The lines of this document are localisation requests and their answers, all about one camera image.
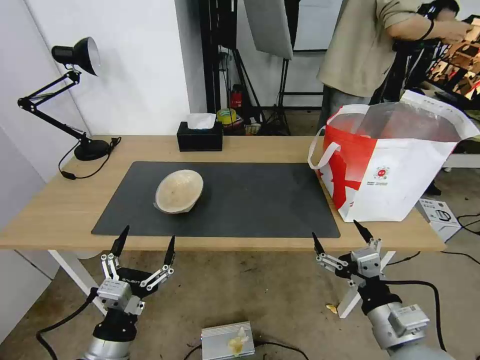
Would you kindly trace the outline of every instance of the white table leg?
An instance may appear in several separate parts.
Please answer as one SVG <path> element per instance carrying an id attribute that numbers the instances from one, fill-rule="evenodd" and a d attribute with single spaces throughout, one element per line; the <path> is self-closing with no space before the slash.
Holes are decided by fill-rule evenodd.
<path id="1" fill-rule="evenodd" d="M 53 258 L 60 264 L 63 270 L 72 278 L 78 287 L 85 293 L 90 294 L 90 288 L 98 288 L 99 285 L 90 275 L 87 269 L 79 261 L 79 258 L 70 251 L 48 250 Z M 107 314 L 107 310 L 97 297 L 93 303 L 103 315 Z"/>
<path id="2" fill-rule="evenodd" d="M 387 264 L 392 260 L 395 251 L 387 251 L 385 256 L 380 260 L 380 270 L 383 270 Z M 340 319 L 345 319 L 348 314 L 354 309 L 355 305 L 360 301 L 360 294 L 357 286 L 352 286 L 336 307 Z"/>

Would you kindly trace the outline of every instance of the man's arm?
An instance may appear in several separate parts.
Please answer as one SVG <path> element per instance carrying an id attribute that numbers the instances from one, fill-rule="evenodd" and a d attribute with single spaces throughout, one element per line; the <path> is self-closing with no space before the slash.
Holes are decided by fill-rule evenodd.
<path id="1" fill-rule="evenodd" d="M 427 18 L 414 14 L 406 20 L 397 22 L 386 28 L 386 32 L 395 39 L 401 40 L 418 40 L 427 33 L 432 22 Z M 473 28 L 466 22 L 452 21 L 435 21 L 431 32 L 425 39 L 442 39 L 447 43 L 459 43 L 467 33 Z"/>
<path id="2" fill-rule="evenodd" d="M 417 14 L 418 0 L 377 0 L 376 16 L 386 32 L 395 39 L 414 41 L 424 36 L 432 22 Z M 461 21 L 435 21 L 425 39 L 443 39 L 457 43 L 465 38 L 472 26 Z"/>

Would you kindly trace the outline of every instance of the bag handle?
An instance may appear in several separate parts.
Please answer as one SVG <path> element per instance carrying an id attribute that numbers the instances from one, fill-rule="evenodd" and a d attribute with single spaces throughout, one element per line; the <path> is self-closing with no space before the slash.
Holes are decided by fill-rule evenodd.
<path id="1" fill-rule="evenodd" d="M 323 126 L 315 135 L 313 138 L 313 141 L 310 144 L 310 149 L 308 150 L 308 165 L 310 165 L 310 169 L 312 170 L 317 170 L 320 168 L 323 168 L 327 163 L 329 162 L 330 158 L 334 154 L 335 151 L 340 150 L 340 145 L 337 144 L 336 142 L 331 142 L 330 145 L 326 148 L 325 152 L 323 153 L 320 161 L 318 162 L 317 165 L 312 164 L 312 156 L 314 154 L 315 148 L 317 147 L 317 142 L 319 141 L 319 135 L 320 132 L 325 128 Z"/>

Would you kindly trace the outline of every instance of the wristband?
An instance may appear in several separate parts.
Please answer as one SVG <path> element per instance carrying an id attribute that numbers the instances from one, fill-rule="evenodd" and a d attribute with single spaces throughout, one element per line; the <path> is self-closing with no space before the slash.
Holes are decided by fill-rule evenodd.
<path id="1" fill-rule="evenodd" d="M 434 26 L 435 26 L 435 21 L 433 21 L 432 19 L 430 19 L 430 21 L 431 21 L 431 24 L 430 24 L 430 27 L 428 28 L 427 32 L 421 38 L 419 38 L 416 41 L 420 42 L 423 39 L 425 39 L 428 35 L 430 35 L 430 33 L 432 32 L 432 30 L 434 29 Z"/>

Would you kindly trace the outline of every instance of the robotic arm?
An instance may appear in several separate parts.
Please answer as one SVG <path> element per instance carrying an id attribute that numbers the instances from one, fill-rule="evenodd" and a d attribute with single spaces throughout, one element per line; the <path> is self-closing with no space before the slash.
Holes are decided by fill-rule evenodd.
<path id="1" fill-rule="evenodd" d="M 366 247 L 339 258 L 328 255 L 312 233 L 317 263 L 336 276 L 358 286 L 361 309 L 372 325 L 375 340 L 395 360 L 453 360 L 445 351 L 422 344 L 430 319 L 418 305 L 402 306 L 402 300 L 390 292 L 380 268 L 382 240 L 375 239 L 366 227 L 354 220 Z"/>
<path id="2" fill-rule="evenodd" d="M 83 357 L 85 360 L 128 360 L 130 345 L 137 335 L 135 324 L 145 308 L 143 298 L 156 292 L 174 273 L 175 236 L 170 240 L 163 266 L 156 272 L 121 267 L 119 256 L 129 229 L 127 226 L 123 230 L 108 255 L 101 256 L 105 280 L 98 288 L 97 296 L 107 313 L 93 330 L 93 339 Z"/>

